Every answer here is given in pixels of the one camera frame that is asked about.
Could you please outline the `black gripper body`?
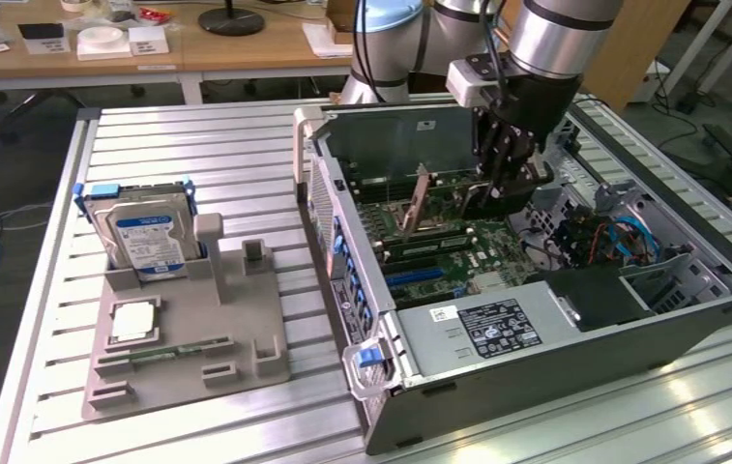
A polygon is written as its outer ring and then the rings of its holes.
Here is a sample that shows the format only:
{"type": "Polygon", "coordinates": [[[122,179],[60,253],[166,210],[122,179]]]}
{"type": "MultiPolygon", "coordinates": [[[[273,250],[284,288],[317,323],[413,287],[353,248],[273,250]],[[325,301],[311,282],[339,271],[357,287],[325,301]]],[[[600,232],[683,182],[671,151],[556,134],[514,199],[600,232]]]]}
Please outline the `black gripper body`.
{"type": "Polygon", "coordinates": [[[484,107],[481,115],[473,116],[473,143],[480,144],[495,122],[532,133],[538,144],[546,144],[552,130],[559,125],[583,77],[552,79],[536,74],[512,76],[507,80],[506,90],[496,84],[483,87],[484,107]]]}

